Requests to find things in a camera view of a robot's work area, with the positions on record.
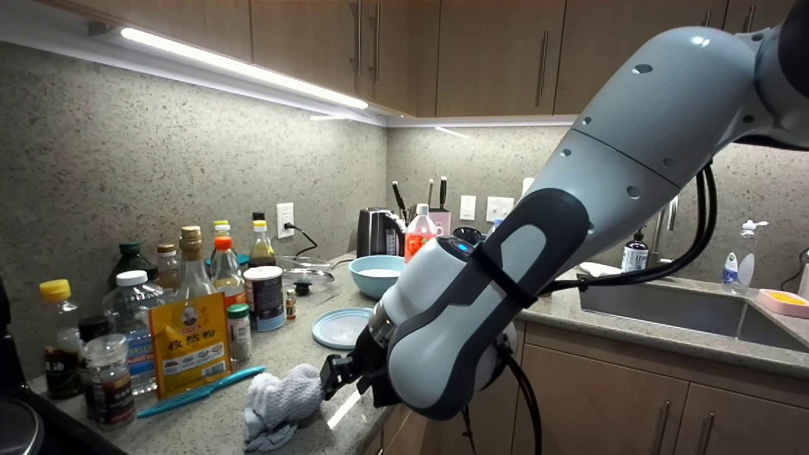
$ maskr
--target upper cabinet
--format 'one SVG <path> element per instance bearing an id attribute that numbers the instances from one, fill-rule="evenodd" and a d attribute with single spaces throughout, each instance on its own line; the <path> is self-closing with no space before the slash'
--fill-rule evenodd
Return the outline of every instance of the upper cabinet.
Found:
<path id="1" fill-rule="evenodd" d="M 441 0 L 438 114 L 553 109 L 563 0 Z"/>
<path id="2" fill-rule="evenodd" d="M 578 114 L 651 36 L 747 33 L 793 0 L 46 0 L 414 117 Z"/>

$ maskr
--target sink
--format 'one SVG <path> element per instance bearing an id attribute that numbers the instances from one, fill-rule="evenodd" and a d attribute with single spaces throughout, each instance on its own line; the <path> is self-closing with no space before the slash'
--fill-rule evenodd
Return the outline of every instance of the sink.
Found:
<path id="1" fill-rule="evenodd" d="M 581 294 L 581 309 L 809 351 L 740 296 L 660 286 L 592 286 Z"/>

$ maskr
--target plate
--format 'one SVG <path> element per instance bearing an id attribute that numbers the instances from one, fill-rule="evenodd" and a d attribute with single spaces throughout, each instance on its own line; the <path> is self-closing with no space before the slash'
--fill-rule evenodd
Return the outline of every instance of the plate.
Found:
<path id="1" fill-rule="evenodd" d="M 371 318 L 369 309 L 338 309 L 338 311 L 323 313 L 311 327 L 311 337 L 325 349 L 348 351 L 353 349 L 356 337 L 369 323 L 369 318 Z"/>

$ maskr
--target faucet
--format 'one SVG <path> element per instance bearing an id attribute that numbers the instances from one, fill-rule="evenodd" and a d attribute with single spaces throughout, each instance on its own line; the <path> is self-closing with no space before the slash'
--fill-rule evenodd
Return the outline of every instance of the faucet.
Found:
<path id="1" fill-rule="evenodd" d="M 674 194 L 674 198 L 656 213 L 656 230 L 655 230 L 655 241 L 651 241 L 651 248 L 650 248 L 648 266 L 669 262 L 669 258 L 660 254 L 660 246 L 661 246 L 661 230 L 666 230 L 666 232 L 674 230 L 674 222 L 677 222 L 677 201 L 679 201 L 679 194 Z"/>

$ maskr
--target bowl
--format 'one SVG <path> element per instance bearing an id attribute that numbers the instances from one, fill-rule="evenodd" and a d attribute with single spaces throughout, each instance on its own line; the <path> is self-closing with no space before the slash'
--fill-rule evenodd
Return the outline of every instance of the bowl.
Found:
<path id="1" fill-rule="evenodd" d="M 396 284 L 405 270 L 402 254 L 358 254 L 348 266 L 352 278 L 362 296 L 381 299 L 381 294 Z"/>

